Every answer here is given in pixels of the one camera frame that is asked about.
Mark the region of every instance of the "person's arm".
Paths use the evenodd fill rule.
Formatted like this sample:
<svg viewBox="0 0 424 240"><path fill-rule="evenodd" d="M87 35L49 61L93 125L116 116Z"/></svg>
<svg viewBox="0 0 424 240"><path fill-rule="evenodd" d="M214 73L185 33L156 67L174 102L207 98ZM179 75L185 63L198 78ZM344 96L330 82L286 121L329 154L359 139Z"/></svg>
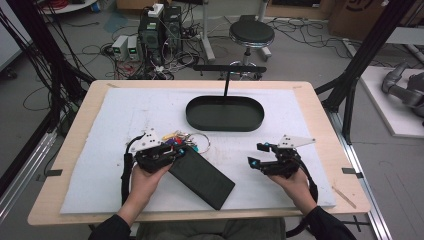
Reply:
<svg viewBox="0 0 424 240"><path fill-rule="evenodd" d="M288 179L281 176L269 178L280 185L293 200L294 205L305 216L316 239L356 239L340 220L317 206L309 192L308 180L303 170L298 170Z"/></svg>
<svg viewBox="0 0 424 240"><path fill-rule="evenodd" d="M134 223L140 212L149 203L150 197L156 190L159 180L169 170L168 165L154 174L135 166L131 176L131 192L119 211L101 223L90 234L89 240L127 240Z"/></svg>

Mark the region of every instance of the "black oval tray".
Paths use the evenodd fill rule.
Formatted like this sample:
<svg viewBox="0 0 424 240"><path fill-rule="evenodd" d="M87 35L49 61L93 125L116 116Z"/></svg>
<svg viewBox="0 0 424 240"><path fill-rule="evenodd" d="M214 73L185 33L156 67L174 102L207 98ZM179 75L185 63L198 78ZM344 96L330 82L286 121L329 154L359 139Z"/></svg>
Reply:
<svg viewBox="0 0 424 240"><path fill-rule="evenodd" d="M264 116L258 101L240 96L200 96L186 107L187 122L202 131L250 132Z"/></svg>

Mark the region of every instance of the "white paper sheet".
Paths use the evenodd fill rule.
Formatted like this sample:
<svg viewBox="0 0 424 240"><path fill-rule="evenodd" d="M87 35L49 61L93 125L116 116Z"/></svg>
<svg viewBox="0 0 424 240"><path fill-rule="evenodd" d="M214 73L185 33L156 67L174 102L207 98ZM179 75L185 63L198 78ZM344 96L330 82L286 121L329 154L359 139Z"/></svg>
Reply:
<svg viewBox="0 0 424 240"><path fill-rule="evenodd" d="M222 89L111 88L75 166L61 213L116 212L121 206L120 177L125 144L152 127L159 137L176 130L198 132L186 121L187 103L201 95L222 93ZM313 137L293 91L230 89L229 95L257 100L265 110L265 118L261 127L252 132L203 132L211 141L210 150L203 156L236 183L222 210L293 208L283 190L260 171L251 169L247 161L248 156L275 161L273 153L257 151L257 143L277 144L283 134ZM319 204L335 206L315 146L297 150L318 185ZM166 173L144 211L202 210L212 210L212 207Z"/></svg>

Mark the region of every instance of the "wooden table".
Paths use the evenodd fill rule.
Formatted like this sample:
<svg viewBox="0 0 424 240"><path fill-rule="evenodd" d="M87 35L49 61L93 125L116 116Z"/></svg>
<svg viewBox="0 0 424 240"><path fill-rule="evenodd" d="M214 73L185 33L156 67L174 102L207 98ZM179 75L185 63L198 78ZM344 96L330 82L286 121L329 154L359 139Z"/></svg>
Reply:
<svg viewBox="0 0 424 240"><path fill-rule="evenodd" d="M58 153L52 169L63 169L61 176L48 177L28 217L31 225L100 223L110 214L60 214L74 166L84 147L91 126L109 88L222 88L224 81L106 81L94 82ZM366 213L370 204L355 174L344 174L351 165L325 114L314 89L308 82L232 81L230 88L293 90L310 134L317 140L316 150L333 189L337 206L332 214ZM297 210L231 210L172 213L142 213L138 221L190 219L228 219L301 215Z"/></svg>

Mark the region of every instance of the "human hand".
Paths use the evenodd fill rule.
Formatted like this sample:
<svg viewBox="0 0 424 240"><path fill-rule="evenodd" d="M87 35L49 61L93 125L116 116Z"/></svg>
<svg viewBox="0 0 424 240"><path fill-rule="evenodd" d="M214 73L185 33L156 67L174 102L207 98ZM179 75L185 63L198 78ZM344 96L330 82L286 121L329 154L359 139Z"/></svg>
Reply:
<svg viewBox="0 0 424 240"><path fill-rule="evenodd" d="M138 165L133 167L131 192L117 213L129 226L133 224L140 212L149 203L150 197L156 191L159 180L171 168L171 165L165 166L155 173L148 173Z"/></svg>
<svg viewBox="0 0 424 240"><path fill-rule="evenodd" d="M308 215L317 206L309 192L308 178L302 169L297 170L296 173L287 179L278 175L270 175L268 177L284 189L303 215Z"/></svg>

